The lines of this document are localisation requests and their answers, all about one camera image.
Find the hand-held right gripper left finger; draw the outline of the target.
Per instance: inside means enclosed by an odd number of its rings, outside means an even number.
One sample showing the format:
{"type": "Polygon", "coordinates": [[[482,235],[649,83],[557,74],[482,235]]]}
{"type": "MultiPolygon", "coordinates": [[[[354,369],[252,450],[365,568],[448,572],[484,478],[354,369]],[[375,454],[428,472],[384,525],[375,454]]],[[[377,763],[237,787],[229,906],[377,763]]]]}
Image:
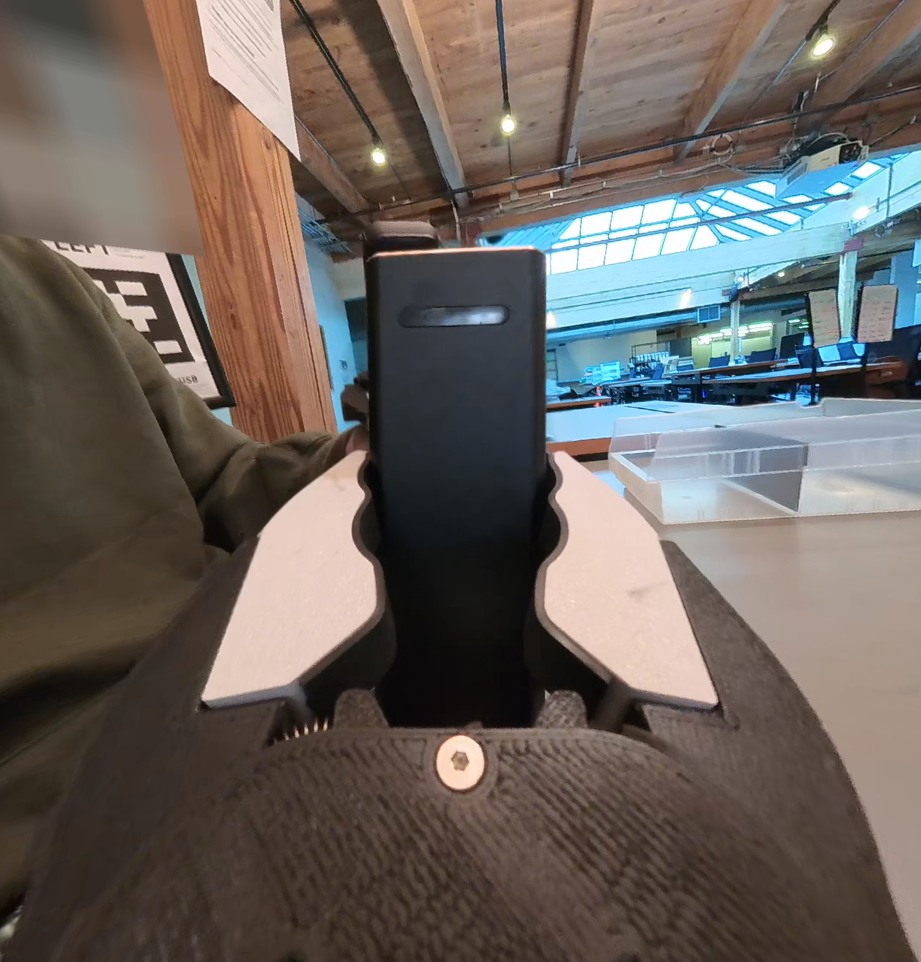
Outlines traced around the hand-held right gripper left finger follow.
{"type": "Polygon", "coordinates": [[[389,671],[396,643],[367,467],[364,451],[345,456],[263,527],[202,689],[207,707],[285,699],[331,711],[389,671]]]}

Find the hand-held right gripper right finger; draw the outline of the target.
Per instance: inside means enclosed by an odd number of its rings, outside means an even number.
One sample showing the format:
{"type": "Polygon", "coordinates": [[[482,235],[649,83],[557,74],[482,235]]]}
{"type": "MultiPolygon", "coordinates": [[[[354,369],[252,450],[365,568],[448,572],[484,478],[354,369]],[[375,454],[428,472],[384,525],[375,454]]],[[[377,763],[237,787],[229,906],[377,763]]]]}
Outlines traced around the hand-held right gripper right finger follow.
{"type": "Polygon", "coordinates": [[[595,675],[647,704],[708,711],[719,697],[660,539],[570,455],[549,456],[554,543],[535,588],[539,625],[595,675]]]}

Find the black rectangular device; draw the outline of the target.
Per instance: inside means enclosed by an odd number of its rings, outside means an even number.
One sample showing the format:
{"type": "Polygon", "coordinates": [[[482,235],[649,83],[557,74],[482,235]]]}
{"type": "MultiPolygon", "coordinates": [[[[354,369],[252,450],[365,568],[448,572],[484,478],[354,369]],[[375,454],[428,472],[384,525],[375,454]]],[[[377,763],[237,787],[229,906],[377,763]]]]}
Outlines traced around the black rectangular device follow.
{"type": "Polygon", "coordinates": [[[371,471],[397,653],[396,725],[526,726],[539,562],[544,255],[374,255],[365,267],[371,471]]]}

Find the person's left forearm olive sleeve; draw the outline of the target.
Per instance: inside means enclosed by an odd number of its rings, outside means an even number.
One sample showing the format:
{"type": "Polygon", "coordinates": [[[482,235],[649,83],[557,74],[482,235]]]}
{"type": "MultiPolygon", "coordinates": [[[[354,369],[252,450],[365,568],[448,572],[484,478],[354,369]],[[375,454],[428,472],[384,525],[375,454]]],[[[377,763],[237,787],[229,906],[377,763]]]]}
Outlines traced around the person's left forearm olive sleeve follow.
{"type": "Polygon", "coordinates": [[[0,930],[115,687],[214,560],[366,446],[248,438],[82,269],[0,234],[0,930]]]}

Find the grey desk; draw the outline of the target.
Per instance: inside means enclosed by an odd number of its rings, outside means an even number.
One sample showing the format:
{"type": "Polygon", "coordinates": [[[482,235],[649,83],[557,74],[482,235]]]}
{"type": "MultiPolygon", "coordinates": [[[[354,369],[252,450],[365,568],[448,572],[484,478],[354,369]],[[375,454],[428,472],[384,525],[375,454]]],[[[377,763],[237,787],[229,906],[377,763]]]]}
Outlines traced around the grey desk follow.
{"type": "Polygon", "coordinates": [[[921,511],[661,525],[768,645],[863,803],[921,960],[921,511]]]}

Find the wooden pillar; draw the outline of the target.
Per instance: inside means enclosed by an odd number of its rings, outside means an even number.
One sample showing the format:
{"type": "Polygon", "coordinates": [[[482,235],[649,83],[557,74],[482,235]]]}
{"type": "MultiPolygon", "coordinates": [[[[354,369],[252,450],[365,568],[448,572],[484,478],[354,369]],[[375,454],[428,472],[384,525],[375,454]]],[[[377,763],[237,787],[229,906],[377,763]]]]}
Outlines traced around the wooden pillar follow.
{"type": "Polygon", "coordinates": [[[192,187],[198,277],[234,424],[263,441],[334,432],[288,152],[209,76],[195,2],[144,8],[192,187]]]}

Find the clear plastic tray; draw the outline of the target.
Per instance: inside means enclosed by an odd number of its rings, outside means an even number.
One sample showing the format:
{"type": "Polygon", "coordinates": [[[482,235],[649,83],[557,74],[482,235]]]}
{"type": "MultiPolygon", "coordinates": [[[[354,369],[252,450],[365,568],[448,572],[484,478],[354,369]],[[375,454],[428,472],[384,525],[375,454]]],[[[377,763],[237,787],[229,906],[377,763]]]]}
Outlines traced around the clear plastic tray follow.
{"type": "Polygon", "coordinates": [[[609,460],[626,492],[667,525],[921,511],[921,401],[623,417],[609,460]]]}

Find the row of office desks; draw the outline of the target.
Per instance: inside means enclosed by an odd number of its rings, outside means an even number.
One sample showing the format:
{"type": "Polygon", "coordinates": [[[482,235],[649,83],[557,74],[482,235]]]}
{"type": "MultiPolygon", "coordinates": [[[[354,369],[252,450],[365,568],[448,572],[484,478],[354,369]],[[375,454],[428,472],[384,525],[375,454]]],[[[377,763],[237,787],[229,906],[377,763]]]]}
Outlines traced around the row of office desks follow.
{"type": "MultiPolygon", "coordinates": [[[[812,402],[823,397],[867,397],[865,360],[813,367],[786,364],[755,364],[697,370],[675,371],[665,377],[640,377],[605,382],[582,391],[578,396],[548,398],[548,412],[583,410],[610,404],[632,404],[637,400],[707,403],[727,399],[731,403],[753,403],[776,397],[795,399],[807,387],[812,402]]],[[[921,353],[915,392],[921,391],[921,353]]]]}

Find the white paper sheet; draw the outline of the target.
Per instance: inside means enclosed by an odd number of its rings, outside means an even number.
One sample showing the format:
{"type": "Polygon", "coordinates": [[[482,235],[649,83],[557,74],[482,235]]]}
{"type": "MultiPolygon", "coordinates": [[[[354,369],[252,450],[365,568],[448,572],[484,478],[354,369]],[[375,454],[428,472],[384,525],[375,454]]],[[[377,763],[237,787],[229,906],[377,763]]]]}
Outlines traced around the white paper sheet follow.
{"type": "Polygon", "coordinates": [[[297,160],[279,1],[197,1],[208,73],[297,160]]]}

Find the black office chair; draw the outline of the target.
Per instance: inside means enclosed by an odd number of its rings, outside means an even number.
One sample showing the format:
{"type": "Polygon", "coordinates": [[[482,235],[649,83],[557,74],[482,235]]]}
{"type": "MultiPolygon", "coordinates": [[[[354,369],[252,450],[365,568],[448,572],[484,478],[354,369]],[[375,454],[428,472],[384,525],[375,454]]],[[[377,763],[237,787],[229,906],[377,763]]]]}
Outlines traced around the black office chair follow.
{"type": "Polygon", "coordinates": [[[865,395],[913,398],[920,351],[921,324],[896,328],[888,342],[867,344],[863,355],[867,369],[865,395]]]}

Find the skylight windows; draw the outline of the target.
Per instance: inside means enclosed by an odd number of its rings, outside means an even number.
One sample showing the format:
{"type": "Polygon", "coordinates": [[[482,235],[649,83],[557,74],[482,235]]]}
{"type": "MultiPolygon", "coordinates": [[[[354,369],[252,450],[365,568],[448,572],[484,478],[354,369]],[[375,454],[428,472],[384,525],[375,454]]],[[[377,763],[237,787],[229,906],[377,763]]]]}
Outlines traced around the skylight windows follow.
{"type": "Polygon", "coordinates": [[[750,180],[520,228],[487,246],[537,248],[547,258],[548,273],[561,274],[778,236],[804,226],[835,198],[854,193],[907,156],[899,152],[845,164],[825,175],[821,186],[787,196],[778,179],[750,180]]]}

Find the ceiling projector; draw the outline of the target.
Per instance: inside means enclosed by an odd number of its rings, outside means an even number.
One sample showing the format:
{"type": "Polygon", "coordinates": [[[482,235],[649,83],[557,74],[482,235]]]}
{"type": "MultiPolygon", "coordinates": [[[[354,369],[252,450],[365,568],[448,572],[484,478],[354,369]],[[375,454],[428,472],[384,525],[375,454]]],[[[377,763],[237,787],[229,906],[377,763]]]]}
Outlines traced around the ceiling projector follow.
{"type": "Polygon", "coordinates": [[[803,138],[783,155],[781,176],[796,179],[845,163],[863,162],[868,152],[869,146],[862,139],[849,138],[842,132],[803,138]]]}

